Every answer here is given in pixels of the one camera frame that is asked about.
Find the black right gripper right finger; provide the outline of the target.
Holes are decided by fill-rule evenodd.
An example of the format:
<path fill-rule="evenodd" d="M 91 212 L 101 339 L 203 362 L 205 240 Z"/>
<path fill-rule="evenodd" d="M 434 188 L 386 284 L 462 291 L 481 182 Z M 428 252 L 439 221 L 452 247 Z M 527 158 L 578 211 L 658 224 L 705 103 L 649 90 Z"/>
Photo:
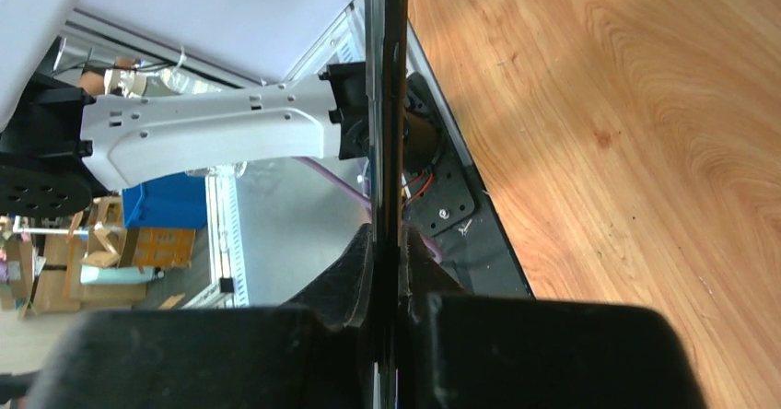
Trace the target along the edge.
<path fill-rule="evenodd" d="M 660 313 L 473 294 L 415 228 L 403 244 L 400 407 L 705 407 L 682 341 Z"/>

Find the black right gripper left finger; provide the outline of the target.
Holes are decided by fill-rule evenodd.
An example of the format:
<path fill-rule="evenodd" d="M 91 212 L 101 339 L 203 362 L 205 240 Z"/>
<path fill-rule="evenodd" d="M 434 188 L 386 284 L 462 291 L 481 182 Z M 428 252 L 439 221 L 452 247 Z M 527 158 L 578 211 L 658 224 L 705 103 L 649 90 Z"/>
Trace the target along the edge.
<path fill-rule="evenodd" d="M 30 408 L 368 408 L 368 226 L 278 306 L 100 310 L 49 355 Z"/>

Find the lavender folding umbrella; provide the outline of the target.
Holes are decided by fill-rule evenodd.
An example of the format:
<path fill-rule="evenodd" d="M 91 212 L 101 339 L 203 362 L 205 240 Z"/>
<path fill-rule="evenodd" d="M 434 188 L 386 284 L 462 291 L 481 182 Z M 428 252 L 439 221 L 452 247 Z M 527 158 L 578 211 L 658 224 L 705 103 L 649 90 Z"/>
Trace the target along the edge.
<path fill-rule="evenodd" d="M 366 0 L 371 165 L 372 342 L 378 408 L 396 404 L 395 335 L 402 257 L 401 176 L 408 0 Z"/>

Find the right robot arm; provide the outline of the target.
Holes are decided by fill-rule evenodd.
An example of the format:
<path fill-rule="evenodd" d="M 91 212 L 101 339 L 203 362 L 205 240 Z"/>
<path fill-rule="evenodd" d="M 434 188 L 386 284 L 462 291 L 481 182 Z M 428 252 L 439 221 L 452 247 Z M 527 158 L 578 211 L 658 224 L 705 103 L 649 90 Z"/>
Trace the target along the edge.
<path fill-rule="evenodd" d="M 464 289 L 402 221 L 437 154 L 405 104 L 408 0 L 367 0 L 366 61 L 277 86 L 93 96 L 39 64 L 78 0 L 1 0 L 1 210 L 69 216 L 188 169 L 371 162 L 371 221 L 287 302 L 99 310 L 23 381 L 28 408 L 702 408 L 682 343 L 640 307 Z"/>

